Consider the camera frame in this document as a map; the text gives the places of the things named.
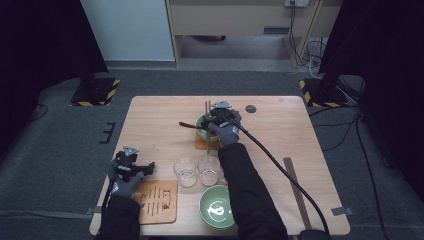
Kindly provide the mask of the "white cabinet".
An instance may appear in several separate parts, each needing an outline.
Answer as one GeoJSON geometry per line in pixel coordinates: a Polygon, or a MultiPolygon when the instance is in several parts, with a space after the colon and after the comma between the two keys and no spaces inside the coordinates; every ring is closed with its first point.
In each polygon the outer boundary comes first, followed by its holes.
{"type": "Polygon", "coordinates": [[[175,60],[165,0],[81,3],[105,60],[175,60]]]}

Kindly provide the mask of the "green ceramic bowl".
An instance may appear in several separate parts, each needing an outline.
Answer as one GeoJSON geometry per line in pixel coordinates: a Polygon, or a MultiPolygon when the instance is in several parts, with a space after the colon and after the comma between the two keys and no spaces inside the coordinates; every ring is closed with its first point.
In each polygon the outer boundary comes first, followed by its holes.
{"type": "MultiPolygon", "coordinates": [[[[203,115],[200,115],[198,117],[198,119],[196,120],[196,122],[195,122],[195,125],[197,126],[196,131],[197,131],[198,135],[203,140],[207,140],[207,131],[205,129],[201,129],[202,123],[203,123],[203,115]]],[[[219,138],[218,138],[218,136],[216,134],[213,134],[213,133],[210,134],[210,141],[211,142],[216,142],[218,140],[219,140],[219,138]]]]}
{"type": "Polygon", "coordinates": [[[206,189],[199,200],[199,214],[209,227],[224,230],[235,224],[229,190],[225,185],[216,185],[206,189]]]}

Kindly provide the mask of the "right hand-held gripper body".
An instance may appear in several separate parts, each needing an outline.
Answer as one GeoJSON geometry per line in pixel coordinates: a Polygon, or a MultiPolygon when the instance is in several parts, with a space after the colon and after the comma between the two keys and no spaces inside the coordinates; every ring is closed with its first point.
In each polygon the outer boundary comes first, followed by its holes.
{"type": "Polygon", "coordinates": [[[223,125],[234,117],[232,105],[226,100],[211,105],[210,116],[213,123],[223,125]]]}

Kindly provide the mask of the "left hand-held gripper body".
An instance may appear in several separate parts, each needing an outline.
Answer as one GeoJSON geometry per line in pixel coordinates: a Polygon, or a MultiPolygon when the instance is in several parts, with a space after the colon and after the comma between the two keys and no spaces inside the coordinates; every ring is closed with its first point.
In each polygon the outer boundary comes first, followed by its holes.
{"type": "Polygon", "coordinates": [[[116,172],[121,176],[124,182],[128,182],[134,177],[140,169],[135,164],[139,150],[137,148],[124,145],[123,150],[119,151],[114,158],[116,163],[116,172]]]}

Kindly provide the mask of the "black stand base striped edge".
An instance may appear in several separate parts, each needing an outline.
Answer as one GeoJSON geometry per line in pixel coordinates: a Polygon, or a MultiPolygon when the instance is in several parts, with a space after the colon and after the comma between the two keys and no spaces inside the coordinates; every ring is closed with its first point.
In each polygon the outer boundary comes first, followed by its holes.
{"type": "Polygon", "coordinates": [[[335,86],[326,86],[319,79],[306,78],[299,82],[309,107],[342,107],[347,105],[345,95],[335,86]]]}
{"type": "Polygon", "coordinates": [[[71,98],[72,106],[109,105],[120,81],[115,78],[96,78],[92,82],[80,82],[71,98]]]}

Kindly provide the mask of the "wooden coaster with cutouts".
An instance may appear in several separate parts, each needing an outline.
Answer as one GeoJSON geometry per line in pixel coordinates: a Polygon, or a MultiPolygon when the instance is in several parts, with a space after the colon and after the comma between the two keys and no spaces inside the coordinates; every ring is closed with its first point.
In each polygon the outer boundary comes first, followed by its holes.
{"type": "Polygon", "coordinates": [[[178,183],[176,180],[143,180],[133,193],[133,199],[140,205],[140,224],[175,222],[177,196],[178,183]]]}
{"type": "MultiPolygon", "coordinates": [[[[210,143],[211,150],[217,150],[219,146],[220,140],[210,143]]],[[[195,134],[194,147],[198,150],[207,150],[207,140],[203,140],[198,134],[195,134]]]]}

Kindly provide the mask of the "dark curtain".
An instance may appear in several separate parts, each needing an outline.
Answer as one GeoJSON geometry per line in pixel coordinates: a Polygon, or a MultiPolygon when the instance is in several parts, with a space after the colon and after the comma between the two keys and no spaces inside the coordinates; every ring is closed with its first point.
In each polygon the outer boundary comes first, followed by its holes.
{"type": "Polygon", "coordinates": [[[387,161],[424,198],[424,0],[343,0],[320,72],[365,81],[360,105],[387,161]]]}
{"type": "Polygon", "coordinates": [[[106,70],[80,0],[0,0],[0,156],[44,89],[106,70]]]}

